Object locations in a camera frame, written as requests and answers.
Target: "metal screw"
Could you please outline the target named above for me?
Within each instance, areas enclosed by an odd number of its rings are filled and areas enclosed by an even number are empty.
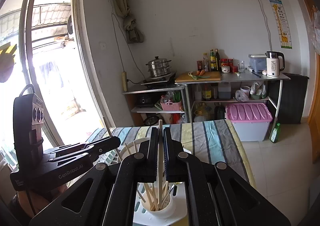
[[[217,164],[217,168],[221,169],[221,170],[224,170],[227,168],[227,164],[225,162],[219,162]]]
[[[143,157],[144,157],[143,153],[137,152],[137,153],[134,154],[134,158],[135,159],[142,159]]]
[[[101,171],[101,170],[104,170],[106,168],[106,164],[105,163],[98,163],[96,164],[96,169]]]
[[[187,158],[189,155],[188,155],[188,153],[187,152],[180,152],[179,154],[178,154],[178,157],[180,157],[180,158]]]

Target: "pink lid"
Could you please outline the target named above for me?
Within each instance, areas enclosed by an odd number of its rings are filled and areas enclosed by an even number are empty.
[[[271,122],[272,116],[263,103],[228,104],[227,119],[233,122]]]

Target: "pink basket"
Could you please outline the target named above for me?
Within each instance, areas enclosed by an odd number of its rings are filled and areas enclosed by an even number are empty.
[[[182,107],[182,100],[178,103],[171,103],[171,102],[168,102],[168,103],[161,103],[161,107],[164,111],[170,111],[170,112],[176,112],[176,111],[181,111],[181,109],[183,110],[183,107]]]

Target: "cutting board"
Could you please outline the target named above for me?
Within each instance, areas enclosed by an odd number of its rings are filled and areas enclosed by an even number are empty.
[[[175,82],[181,83],[181,82],[197,82],[197,81],[220,81],[221,76],[220,72],[205,72],[203,76],[210,76],[209,78],[199,78],[198,80],[194,80],[191,76],[188,76],[188,73],[183,73],[179,75]]]

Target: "sliding glass door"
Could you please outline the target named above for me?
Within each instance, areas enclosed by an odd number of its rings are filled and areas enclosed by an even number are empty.
[[[12,166],[13,101],[28,83],[45,104],[44,149],[85,142],[104,127],[81,57],[73,1],[6,0],[0,9],[0,46],[17,45],[13,70],[0,81],[0,150]]]

